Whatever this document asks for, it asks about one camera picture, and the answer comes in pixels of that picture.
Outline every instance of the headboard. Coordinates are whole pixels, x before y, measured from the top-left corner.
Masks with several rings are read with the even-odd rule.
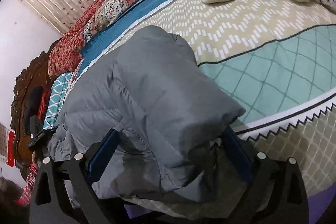
[[[53,82],[48,75],[48,58],[58,41],[55,41],[50,46],[47,53],[41,52],[40,56],[31,61],[29,67],[16,77],[14,100],[11,106],[12,121],[10,127],[15,132],[13,154],[16,160],[16,167],[21,170],[24,180],[27,178],[29,165],[32,162],[32,152],[27,147],[31,137],[27,136],[24,131],[24,116],[28,108],[27,99],[31,90],[37,85],[46,85],[47,88],[51,88]]]

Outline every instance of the green diamond pattern fabric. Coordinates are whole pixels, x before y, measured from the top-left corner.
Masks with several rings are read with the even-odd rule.
[[[199,67],[246,108],[232,126],[288,110],[336,87],[336,26],[319,26]]]

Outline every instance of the person's arm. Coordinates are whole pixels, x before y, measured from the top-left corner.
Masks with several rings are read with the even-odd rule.
[[[29,166],[30,174],[27,177],[27,186],[24,188],[22,196],[16,201],[16,204],[21,206],[27,206],[30,203],[30,200],[32,198],[32,191],[33,187],[35,185],[36,176],[39,170],[39,167],[37,165],[37,156],[34,152],[31,156],[33,163]]]

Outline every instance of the folded gray jacket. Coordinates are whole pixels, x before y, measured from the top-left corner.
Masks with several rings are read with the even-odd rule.
[[[207,202],[217,193],[209,141],[244,112],[199,70],[184,39],[148,26],[81,76],[48,150],[70,159],[114,128],[122,141],[93,184],[99,198]]]

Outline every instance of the person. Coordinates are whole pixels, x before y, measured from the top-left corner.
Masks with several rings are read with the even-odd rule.
[[[24,189],[11,180],[0,177],[0,223],[1,224],[28,224],[29,203],[38,173],[37,156],[34,152],[29,166],[30,174]]]

